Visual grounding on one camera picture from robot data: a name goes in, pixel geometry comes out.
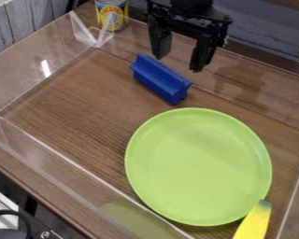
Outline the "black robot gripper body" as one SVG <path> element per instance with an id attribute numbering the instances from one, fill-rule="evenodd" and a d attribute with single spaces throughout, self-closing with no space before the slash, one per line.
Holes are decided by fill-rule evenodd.
<path id="1" fill-rule="evenodd" d="M 147 0 L 147 23 L 149 15 L 168 21 L 171 33 L 208 34 L 216 48 L 225 45 L 232 18 L 215 9 L 213 0 Z"/>

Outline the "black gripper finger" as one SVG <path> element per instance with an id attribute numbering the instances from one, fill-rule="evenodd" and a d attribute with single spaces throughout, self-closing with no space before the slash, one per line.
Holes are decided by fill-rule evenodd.
<path id="1" fill-rule="evenodd" d="M 160 60 L 171 51 L 172 33 L 168 21 L 149 15 L 148 34 L 152 54 Z"/>
<path id="2" fill-rule="evenodd" d="M 196 46 L 192 51 L 189 69 L 199 73 L 203 67 L 211 62 L 215 54 L 213 38 L 208 34 L 201 34 L 196 39 Z"/>

